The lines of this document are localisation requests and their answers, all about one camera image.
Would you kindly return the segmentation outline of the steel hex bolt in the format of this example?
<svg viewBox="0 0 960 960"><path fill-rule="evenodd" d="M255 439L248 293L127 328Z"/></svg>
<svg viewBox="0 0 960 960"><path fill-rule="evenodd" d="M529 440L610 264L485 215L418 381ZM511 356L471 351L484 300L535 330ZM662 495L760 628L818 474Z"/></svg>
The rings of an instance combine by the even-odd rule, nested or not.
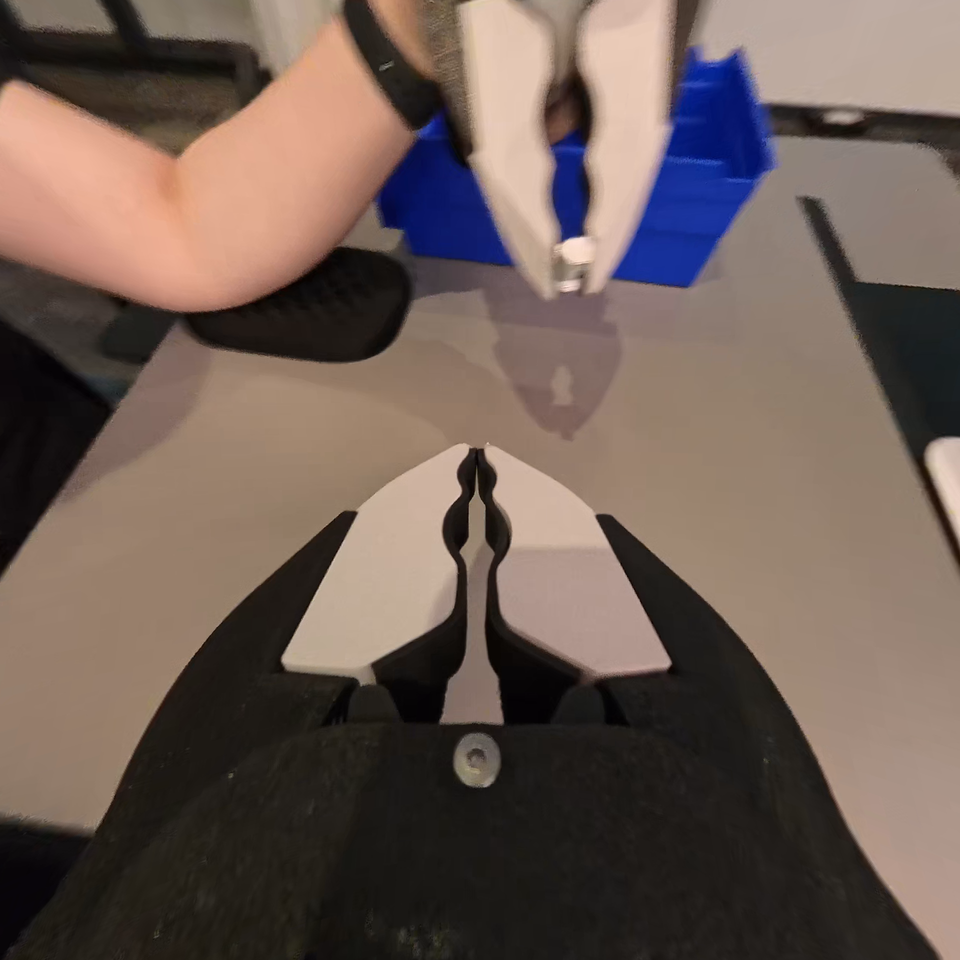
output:
<svg viewBox="0 0 960 960"><path fill-rule="evenodd" d="M554 247L553 282L560 295L586 290L594 266L595 243L589 236L572 236Z"/></svg>

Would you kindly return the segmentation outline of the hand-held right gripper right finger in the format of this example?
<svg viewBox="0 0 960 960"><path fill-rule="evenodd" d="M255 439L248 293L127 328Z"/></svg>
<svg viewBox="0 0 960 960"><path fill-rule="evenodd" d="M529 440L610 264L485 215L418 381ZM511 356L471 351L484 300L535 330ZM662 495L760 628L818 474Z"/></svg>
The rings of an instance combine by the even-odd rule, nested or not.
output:
<svg viewBox="0 0 960 960"><path fill-rule="evenodd" d="M477 467L496 626L579 679L669 671L666 646L595 510L492 444L478 451Z"/></svg>

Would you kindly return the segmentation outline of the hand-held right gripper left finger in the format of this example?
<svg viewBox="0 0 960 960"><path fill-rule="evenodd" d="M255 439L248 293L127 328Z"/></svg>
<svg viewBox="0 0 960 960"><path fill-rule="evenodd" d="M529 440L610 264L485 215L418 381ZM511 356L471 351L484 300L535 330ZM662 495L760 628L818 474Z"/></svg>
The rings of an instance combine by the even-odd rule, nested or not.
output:
<svg viewBox="0 0 960 960"><path fill-rule="evenodd" d="M475 450L459 443L355 511L281 657L290 673L443 686L466 636Z"/></svg>

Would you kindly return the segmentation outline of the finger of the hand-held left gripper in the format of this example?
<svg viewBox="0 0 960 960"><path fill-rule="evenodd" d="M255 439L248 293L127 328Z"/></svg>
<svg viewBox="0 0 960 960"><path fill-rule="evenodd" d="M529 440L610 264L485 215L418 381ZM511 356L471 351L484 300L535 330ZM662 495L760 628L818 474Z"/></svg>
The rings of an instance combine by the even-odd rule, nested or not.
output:
<svg viewBox="0 0 960 960"><path fill-rule="evenodd" d="M599 1L578 25L576 66L591 112L583 226L593 258L583 294L600 293L618 270L662 167L675 17L670 1Z"/></svg>
<svg viewBox="0 0 960 960"><path fill-rule="evenodd" d="M521 2L458 7L469 107L468 163L513 267L542 300L557 297L560 227L546 135L553 32Z"/></svg>

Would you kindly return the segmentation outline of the black wrist band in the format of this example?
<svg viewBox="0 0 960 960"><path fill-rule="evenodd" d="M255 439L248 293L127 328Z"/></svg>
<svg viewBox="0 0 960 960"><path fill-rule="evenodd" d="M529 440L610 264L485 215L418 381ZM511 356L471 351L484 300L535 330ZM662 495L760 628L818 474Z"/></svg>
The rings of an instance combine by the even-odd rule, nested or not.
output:
<svg viewBox="0 0 960 960"><path fill-rule="evenodd" d="M370 2L344 1L346 29L372 78L404 126L417 135L441 110L437 83L402 54L381 25Z"/></svg>

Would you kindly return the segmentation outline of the person's left hand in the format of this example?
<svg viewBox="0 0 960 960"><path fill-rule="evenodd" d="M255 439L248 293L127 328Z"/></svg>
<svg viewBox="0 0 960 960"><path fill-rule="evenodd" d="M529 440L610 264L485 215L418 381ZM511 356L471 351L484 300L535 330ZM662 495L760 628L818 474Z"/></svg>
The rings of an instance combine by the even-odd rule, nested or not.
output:
<svg viewBox="0 0 960 960"><path fill-rule="evenodd" d="M427 52L426 41L421 29L421 2L427 1L376 1L371 2L370 6L389 38L399 48L405 59L427 79L437 84L435 70ZM549 23L544 18L535 15L523 3L520 2L520 6L547 27L548 39L553 45L555 56L555 41ZM555 142L564 138L576 128L573 117L574 103L571 97L567 97L561 104L563 112L549 112L546 101L550 88L551 84L545 96L543 119L548 140Z"/></svg>

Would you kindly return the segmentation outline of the blue plastic bin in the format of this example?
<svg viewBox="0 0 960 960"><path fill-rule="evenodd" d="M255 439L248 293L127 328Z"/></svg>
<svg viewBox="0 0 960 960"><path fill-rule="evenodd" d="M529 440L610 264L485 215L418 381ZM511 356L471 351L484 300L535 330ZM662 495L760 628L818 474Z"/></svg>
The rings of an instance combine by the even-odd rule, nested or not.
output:
<svg viewBox="0 0 960 960"><path fill-rule="evenodd" d="M612 278L690 287L763 179L777 166L747 54L706 60L691 49L668 148L637 232ZM378 196L383 225L412 253L510 266L474 174L438 114Z"/></svg>

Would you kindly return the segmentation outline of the black chair base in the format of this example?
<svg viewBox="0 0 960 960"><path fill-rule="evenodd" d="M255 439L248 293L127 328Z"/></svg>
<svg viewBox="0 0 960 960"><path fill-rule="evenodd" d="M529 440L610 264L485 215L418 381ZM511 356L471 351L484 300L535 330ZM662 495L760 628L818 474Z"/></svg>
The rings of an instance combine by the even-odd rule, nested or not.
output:
<svg viewBox="0 0 960 960"><path fill-rule="evenodd" d="M249 43L155 33L136 2L97 1L94 6L105 19L103 30L30 26L18 2L3 1L2 66L23 75L30 67L209 75L255 90L269 77Z"/></svg>

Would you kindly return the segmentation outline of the person's left forearm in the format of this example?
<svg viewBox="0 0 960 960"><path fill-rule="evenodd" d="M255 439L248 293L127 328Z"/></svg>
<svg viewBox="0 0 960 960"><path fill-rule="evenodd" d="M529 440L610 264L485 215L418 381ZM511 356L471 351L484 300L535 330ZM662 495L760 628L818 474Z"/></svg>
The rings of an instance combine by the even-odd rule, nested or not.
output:
<svg viewBox="0 0 960 960"><path fill-rule="evenodd" d="M176 313L243 306L348 237L413 141L341 14L178 157L10 80L2 258Z"/></svg>

